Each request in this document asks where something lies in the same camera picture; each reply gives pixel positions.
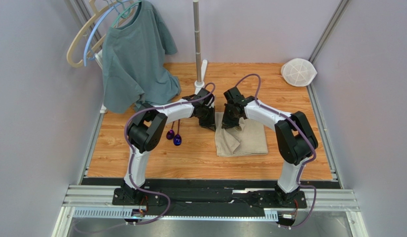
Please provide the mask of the blue plastic hanger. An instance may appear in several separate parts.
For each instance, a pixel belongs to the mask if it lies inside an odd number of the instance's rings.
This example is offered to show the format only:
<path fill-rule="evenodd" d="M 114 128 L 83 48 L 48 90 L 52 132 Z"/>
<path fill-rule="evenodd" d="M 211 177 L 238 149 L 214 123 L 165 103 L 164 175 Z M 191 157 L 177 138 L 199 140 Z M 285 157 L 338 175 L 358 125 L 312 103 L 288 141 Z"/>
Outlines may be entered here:
<path fill-rule="evenodd" d="M 85 37 L 85 47 L 80 65 L 86 67 L 89 61 L 95 61 L 102 67 L 102 46 L 106 35 L 99 35 L 99 27 L 108 16 L 115 18 L 135 0 L 107 0 L 107 6 L 98 9 L 96 2 L 90 0 L 88 3 L 93 11 L 92 17 L 86 23 L 86 31 L 82 35 Z M 120 18 L 117 27 L 123 26 L 126 21 L 133 17 L 136 7 L 131 10 L 131 15 L 127 19 Z"/>

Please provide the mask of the beige cloth napkin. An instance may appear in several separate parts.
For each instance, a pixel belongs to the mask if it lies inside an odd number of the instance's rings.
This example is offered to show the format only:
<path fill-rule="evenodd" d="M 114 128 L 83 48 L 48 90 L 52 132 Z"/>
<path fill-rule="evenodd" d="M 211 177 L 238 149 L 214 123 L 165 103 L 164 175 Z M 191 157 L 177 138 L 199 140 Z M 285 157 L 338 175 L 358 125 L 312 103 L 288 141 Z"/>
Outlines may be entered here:
<path fill-rule="evenodd" d="M 262 123 L 240 118 L 234 128 L 222 128 L 223 112 L 215 113 L 216 153 L 220 157 L 240 157 L 268 154 L 266 134 Z"/>

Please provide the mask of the white plastic mesh basket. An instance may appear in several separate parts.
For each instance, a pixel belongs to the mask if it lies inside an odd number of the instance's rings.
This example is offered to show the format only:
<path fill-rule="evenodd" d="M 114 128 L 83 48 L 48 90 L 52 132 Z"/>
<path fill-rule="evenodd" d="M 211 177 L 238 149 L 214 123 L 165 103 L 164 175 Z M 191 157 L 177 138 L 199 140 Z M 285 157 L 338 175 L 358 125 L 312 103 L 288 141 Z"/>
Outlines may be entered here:
<path fill-rule="evenodd" d="M 295 58 L 285 63 L 281 68 L 281 76 L 292 86 L 309 86 L 317 75 L 312 63 L 305 59 Z"/>

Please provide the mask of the white rack base foot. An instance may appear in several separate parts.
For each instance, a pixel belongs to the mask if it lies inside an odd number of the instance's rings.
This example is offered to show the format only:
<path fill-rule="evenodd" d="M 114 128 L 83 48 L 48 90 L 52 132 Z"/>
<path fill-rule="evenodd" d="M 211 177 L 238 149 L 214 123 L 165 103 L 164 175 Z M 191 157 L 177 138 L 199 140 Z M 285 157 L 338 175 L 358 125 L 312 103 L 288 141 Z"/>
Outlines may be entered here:
<path fill-rule="evenodd" d="M 205 86 L 205 75 L 207 72 L 208 64 L 209 62 L 207 59 L 203 59 L 200 65 L 196 64 L 197 76 L 196 81 L 194 82 L 194 94 L 197 94 L 200 89 Z"/>

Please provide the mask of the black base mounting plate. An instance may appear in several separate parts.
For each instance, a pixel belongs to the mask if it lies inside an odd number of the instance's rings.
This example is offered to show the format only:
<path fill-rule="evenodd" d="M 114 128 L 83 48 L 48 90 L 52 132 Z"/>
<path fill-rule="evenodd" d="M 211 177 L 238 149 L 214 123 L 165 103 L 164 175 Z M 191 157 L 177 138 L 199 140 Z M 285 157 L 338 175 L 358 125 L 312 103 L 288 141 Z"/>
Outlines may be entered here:
<path fill-rule="evenodd" d="M 293 202 L 280 205 L 275 199 L 275 180 L 180 180 L 147 179 L 137 204 L 119 199 L 114 190 L 112 204 L 134 206 L 148 216 L 261 217 L 265 208 L 303 209 L 308 192 L 299 190 Z"/>

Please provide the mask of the blue purple spoon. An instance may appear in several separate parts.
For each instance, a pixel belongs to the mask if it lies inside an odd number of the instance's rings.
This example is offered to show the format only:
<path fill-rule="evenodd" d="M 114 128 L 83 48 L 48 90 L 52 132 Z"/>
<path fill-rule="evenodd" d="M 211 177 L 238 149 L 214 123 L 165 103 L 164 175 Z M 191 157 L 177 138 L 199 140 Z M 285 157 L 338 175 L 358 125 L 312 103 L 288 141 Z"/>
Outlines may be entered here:
<path fill-rule="evenodd" d="M 181 124 L 181 120 L 178 120 L 178 126 L 177 126 L 177 133 L 173 138 L 173 143 L 175 146 L 180 146 L 182 143 L 182 137 L 180 135 L 180 124 Z"/>

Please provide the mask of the green plastic hanger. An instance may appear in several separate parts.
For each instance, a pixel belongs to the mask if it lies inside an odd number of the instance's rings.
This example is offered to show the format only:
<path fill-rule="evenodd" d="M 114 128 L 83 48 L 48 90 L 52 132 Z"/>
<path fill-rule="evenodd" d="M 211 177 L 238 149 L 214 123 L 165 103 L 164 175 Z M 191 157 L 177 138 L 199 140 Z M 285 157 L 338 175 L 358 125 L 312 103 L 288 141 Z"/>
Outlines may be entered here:
<path fill-rule="evenodd" d="M 141 2 L 142 2 L 141 0 L 136 1 L 136 2 L 134 2 L 134 3 L 132 3 L 132 4 L 130 4 L 127 8 L 125 8 L 125 9 L 115 18 L 115 20 L 113 21 L 111 27 L 112 27 L 112 28 L 117 27 L 118 24 L 119 24 L 120 18 L 123 18 L 123 19 L 129 18 L 129 16 L 131 15 L 131 10 L 132 10 L 134 7 L 138 6 Z"/>

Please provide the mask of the beige wooden hanger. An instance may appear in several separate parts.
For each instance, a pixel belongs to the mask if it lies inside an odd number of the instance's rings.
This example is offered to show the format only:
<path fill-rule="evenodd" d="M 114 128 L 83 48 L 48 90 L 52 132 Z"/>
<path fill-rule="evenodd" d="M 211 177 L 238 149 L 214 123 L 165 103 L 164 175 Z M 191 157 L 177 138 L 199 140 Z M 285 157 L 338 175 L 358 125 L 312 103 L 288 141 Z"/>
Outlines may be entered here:
<path fill-rule="evenodd" d="M 73 14 L 74 18 L 77 18 L 79 16 L 83 16 L 83 17 L 88 16 L 89 19 L 90 19 L 92 17 L 92 15 L 93 15 L 93 11 L 91 10 L 91 6 L 89 5 L 89 7 L 87 7 L 86 3 L 83 0 L 68 0 L 68 1 L 66 1 L 66 3 L 68 5 L 68 8 L 72 11 L 72 14 Z M 77 63 L 74 62 L 73 61 L 73 54 L 77 50 L 79 43 L 82 40 L 85 40 L 85 37 L 82 34 L 85 33 L 85 31 L 86 31 L 86 27 L 87 27 L 86 23 L 88 22 L 88 20 L 85 20 L 85 23 L 82 24 L 80 30 L 78 31 L 77 35 L 73 39 L 73 41 L 72 41 L 72 43 L 69 46 L 69 49 L 67 51 L 67 56 L 66 56 L 67 62 L 69 63 L 69 65 L 71 65 L 74 68 L 82 67 L 80 65 L 82 59 Z"/>

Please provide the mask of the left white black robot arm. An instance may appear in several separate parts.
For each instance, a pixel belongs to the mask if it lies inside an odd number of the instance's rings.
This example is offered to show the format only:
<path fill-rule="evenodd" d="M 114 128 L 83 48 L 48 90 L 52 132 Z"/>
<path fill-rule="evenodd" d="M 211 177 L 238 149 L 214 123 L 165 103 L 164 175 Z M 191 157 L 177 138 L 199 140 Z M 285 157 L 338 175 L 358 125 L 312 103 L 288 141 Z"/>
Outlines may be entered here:
<path fill-rule="evenodd" d="M 124 129 L 124 138 L 130 147 L 130 158 L 119 199 L 139 203 L 145 192 L 145 171 L 150 152 L 156 148 L 166 124 L 196 117 L 203 122 L 202 127 L 215 130 L 215 97 L 205 88 L 197 94 L 183 97 L 174 103 L 152 106 L 144 103 L 129 118 Z"/>

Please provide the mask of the teal green t-shirt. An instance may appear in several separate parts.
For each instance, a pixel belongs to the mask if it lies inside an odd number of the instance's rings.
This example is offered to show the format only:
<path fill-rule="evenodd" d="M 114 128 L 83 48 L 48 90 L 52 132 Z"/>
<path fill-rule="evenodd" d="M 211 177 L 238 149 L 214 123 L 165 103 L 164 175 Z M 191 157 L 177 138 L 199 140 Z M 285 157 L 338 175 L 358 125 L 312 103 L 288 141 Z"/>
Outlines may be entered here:
<path fill-rule="evenodd" d="M 149 1 L 139 3 L 126 25 L 110 28 L 103 44 L 104 106 L 123 114 L 132 105 L 169 103 L 181 93 L 179 79 L 164 68 L 175 41 Z"/>

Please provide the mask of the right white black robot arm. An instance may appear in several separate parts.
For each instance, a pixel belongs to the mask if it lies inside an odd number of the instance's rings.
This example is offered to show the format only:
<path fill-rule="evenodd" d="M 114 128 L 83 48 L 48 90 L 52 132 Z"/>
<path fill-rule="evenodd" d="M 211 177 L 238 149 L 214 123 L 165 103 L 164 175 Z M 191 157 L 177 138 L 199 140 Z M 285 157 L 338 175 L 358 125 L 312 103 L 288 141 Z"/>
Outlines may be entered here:
<path fill-rule="evenodd" d="M 305 165 L 316 159 L 318 140 L 301 112 L 288 113 L 264 104 L 254 96 L 245 97 L 237 87 L 224 93 L 226 98 L 222 127 L 238 126 L 240 119 L 252 119 L 272 129 L 284 163 L 275 185 L 275 199 L 280 205 L 293 202 L 300 189 Z"/>

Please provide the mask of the aluminium frame rail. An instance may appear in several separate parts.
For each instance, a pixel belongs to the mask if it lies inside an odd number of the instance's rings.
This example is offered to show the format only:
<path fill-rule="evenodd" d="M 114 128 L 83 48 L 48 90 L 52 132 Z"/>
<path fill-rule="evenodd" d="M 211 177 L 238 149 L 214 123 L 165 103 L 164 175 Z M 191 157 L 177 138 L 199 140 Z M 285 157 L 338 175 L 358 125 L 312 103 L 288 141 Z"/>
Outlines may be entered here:
<path fill-rule="evenodd" d="M 366 237 L 358 203 L 352 190 L 302 189 L 294 200 L 279 205 L 273 200 L 272 189 L 206 187 L 206 197 L 198 200 L 180 197 L 178 191 L 161 191 L 134 204 L 123 197 L 115 186 L 71 185 L 67 190 L 53 236 L 65 237 L 74 218 L 107 218 L 126 220 L 184 221 L 260 221 L 279 225 L 280 218 L 292 215 L 294 227 L 308 226 L 317 215 L 344 214 L 344 222 L 355 237 Z"/>

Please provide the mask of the metal garment rack pole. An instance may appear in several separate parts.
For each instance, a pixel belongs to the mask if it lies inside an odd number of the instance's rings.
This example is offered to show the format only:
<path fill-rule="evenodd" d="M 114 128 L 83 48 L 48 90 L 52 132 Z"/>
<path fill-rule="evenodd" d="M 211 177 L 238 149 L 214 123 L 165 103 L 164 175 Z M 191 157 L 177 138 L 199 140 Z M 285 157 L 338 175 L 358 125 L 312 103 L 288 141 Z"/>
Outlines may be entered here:
<path fill-rule="evenodd" d="M 195 59 L 196 59 L 196 64 L 200 65 L 202 62 L 202 59 L 201 59 L 199 1 L 198 0 L 193 0 L 193 18 L 194 18 Z"/>

